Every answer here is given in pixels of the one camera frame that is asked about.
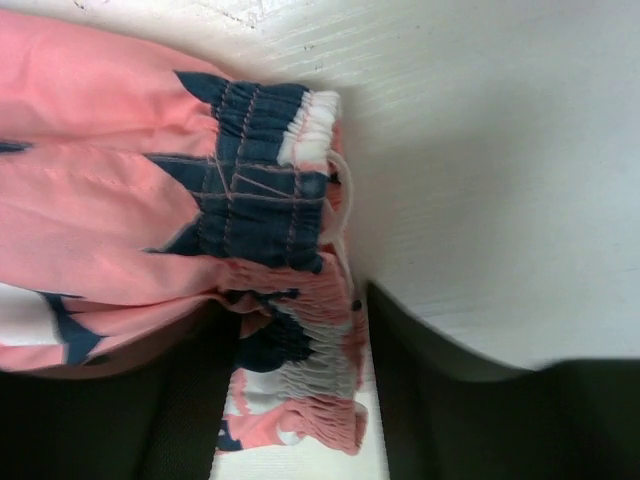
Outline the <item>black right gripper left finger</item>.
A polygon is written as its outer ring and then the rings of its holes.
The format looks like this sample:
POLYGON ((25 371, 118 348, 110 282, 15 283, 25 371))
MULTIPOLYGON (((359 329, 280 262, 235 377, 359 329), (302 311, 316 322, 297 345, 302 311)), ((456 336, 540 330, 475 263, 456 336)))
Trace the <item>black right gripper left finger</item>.
POLYGON ((1 376, 4 479, 207 479, 240 319, 209 303, 174 345, 127 373, 1 376))

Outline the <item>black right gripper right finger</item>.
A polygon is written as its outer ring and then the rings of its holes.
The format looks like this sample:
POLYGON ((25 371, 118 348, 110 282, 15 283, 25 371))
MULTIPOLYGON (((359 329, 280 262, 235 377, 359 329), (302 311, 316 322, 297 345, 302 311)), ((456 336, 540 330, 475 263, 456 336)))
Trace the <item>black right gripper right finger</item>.
POLYGON ((423 324, 366 289, 394 479, 635 479, 639 364, 570 360, 527 371, 423 324))

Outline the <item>pink shark print shorts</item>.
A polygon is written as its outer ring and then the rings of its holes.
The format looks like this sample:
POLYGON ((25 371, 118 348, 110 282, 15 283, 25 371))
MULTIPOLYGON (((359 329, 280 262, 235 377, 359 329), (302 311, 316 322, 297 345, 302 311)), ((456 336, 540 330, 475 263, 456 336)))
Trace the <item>pink shark print shorts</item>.
POLYGON ((241 317, 219 450, 356 454, 366 322, 340 117, 333 91, 3 11, 2 369, 122 372, 215 300, 241 317))

